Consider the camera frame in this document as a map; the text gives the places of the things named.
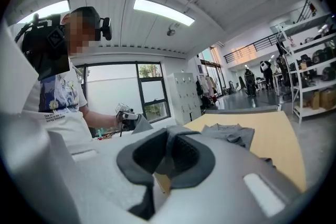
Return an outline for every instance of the ceiling light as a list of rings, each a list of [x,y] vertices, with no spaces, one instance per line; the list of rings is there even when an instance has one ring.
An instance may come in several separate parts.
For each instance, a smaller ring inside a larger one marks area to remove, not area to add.
[[[33,19],[33,15],[35,13],[38,13],[39,18],[44,18],[44,17],[47,17],[51,14],[59,14],[59,13],[68,12],[68,11],[70,11],[69,2],[67,0],[64,0],[64,1],[61,1],[61,2],[54,3],[52,5],[49,5],[47,7],[41,8],[41,9],[29,14],[27,17],[20,20],[18,22],[18,24],[22,24],[22,23],[26,24],[26,23],[30,22]]]
[[[172,8],[148,0],[135,0],[133,8],[136,10],[142,10],[144,12],[155,13],[188,26],[190,26],[195,21],[194,19],[191,19],[190,17]]]

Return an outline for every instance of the white t-shirt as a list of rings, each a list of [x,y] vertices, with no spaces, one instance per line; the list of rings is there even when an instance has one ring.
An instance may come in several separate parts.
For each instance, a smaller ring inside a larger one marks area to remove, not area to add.
[[[33,118],[48,131],[61,134],[67,145],[92,139],[79,112],[87,101],[70,59],[69,67],[68,72],[36,81],[22,111],[22,117]]]

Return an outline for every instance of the wooden table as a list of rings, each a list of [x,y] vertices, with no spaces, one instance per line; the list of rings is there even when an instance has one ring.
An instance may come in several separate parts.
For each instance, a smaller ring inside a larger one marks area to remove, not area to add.
[[[283,111],[258,114],[205,114],[185,127],[201,131],[204,125],[234,125],[255,129],[250,151],[258,157],[272,158],[277,169],[301,191],[306,190],[306,172],[301,149]]]

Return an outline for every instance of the cabinet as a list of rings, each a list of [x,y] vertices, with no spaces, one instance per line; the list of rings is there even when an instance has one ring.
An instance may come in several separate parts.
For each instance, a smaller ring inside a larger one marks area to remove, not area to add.
[[[192,73],[172,73],[167,77],[172,108],[178,125],[200,117],[201,108]]]

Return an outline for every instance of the box on shelf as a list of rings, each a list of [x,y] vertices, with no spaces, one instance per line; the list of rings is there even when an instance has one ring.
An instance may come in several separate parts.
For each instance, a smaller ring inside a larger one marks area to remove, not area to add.
[[[304,99],[303,100],[303,107],[306,108],[308,106],[310,106],[310,100]]]
[[[336,90],[325,89],[320,94],[320,106],[326,110],[333,108],[336,105]]]
[[[320,92],[315,91],[310,99],[310,106],[312,109],[319,109],[320,108]]]

